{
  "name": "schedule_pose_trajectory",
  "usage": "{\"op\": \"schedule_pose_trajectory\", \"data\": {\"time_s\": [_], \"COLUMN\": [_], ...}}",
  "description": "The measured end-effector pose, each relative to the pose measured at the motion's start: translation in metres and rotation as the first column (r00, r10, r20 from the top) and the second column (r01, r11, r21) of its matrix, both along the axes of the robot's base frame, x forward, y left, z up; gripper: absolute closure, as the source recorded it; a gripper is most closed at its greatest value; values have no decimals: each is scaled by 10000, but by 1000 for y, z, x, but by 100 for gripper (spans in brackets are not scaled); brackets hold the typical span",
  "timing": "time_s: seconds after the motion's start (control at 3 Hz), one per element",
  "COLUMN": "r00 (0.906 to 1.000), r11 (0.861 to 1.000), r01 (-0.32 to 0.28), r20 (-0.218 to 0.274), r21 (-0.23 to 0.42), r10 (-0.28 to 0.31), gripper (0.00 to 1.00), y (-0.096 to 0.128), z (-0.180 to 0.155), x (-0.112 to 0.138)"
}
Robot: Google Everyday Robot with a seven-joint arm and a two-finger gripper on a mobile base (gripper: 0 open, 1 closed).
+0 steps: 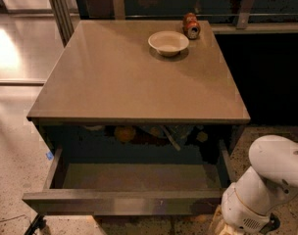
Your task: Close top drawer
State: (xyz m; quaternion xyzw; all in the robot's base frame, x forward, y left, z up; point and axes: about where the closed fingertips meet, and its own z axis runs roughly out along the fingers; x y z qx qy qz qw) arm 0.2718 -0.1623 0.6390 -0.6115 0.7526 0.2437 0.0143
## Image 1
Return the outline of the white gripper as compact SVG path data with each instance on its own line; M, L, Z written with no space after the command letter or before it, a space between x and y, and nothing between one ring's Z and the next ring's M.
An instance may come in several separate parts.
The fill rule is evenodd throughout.
M231 183L224 191L222 203L217 206L209 226L209 235L266 235L280 226L279 218L273 213L259 215L246 207L237 196L236 184Z

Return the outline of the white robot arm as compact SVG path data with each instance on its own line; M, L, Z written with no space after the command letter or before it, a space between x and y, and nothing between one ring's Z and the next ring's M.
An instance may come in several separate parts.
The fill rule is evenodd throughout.
M256 139L249 168L223 192L207 235L267 235L280 226L273 210L298 195L298 143L278 135Z

